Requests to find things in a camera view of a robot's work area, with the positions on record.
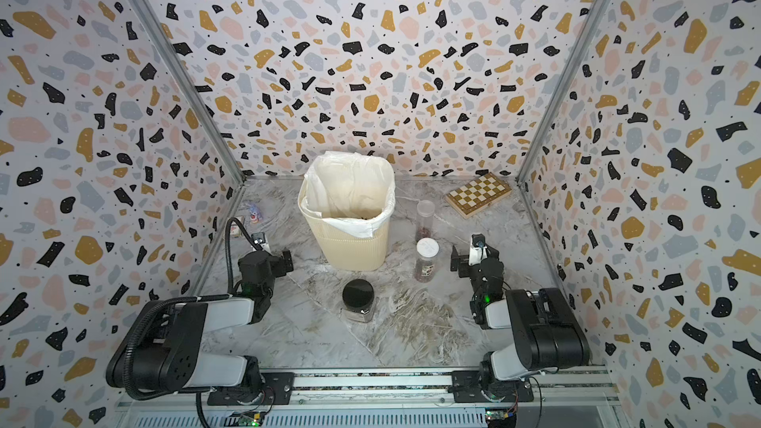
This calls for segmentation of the black jar lid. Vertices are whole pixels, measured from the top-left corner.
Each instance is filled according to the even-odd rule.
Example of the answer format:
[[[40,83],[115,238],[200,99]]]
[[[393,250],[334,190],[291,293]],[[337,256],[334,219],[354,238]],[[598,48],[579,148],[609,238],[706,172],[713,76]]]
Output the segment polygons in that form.
[[[357,296],[373,296],[375,295],[375,289],[370,281],[366,279],[352,279],[349,281],[342,291],[342,300],[344,297],[357,297]]]

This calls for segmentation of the clear jar with flower tea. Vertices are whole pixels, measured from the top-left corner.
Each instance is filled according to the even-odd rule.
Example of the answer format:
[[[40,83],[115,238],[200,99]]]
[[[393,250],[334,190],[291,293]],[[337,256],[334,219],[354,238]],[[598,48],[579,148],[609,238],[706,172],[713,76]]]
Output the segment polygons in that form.
[[[376,299],[373,296],[343,298],[343,317],[358,323],[370,323],[375,315]]]

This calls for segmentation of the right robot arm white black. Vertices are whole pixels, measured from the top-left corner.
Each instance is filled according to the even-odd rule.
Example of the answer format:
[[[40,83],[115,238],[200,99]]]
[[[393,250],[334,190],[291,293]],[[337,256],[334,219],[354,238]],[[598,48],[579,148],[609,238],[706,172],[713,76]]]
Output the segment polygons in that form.
[[[455,402],[531,401],[532,392],[522,384],[530,376],[590,362],[588,340],[562,291],[509,289],[499,251],[482,235],[473,237],[467,255],[452,250],[450,271],[471,283],[474,322],[512,336],[505,348],[487,353],[475,372],[453,372]]]

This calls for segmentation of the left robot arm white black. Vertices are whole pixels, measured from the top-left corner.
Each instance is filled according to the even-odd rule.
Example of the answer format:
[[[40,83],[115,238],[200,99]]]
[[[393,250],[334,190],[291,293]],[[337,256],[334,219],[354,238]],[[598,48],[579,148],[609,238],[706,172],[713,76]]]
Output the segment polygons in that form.
[[[260,322],[271,307],[275,280],[293,271],[291,252],[253,251],[238,262],[231,293],[148,302],[107,365],[105,380],[137,401],[201,394],[217,404],[245,404],[271,391],[254,356],[211,354],[203,336]]]

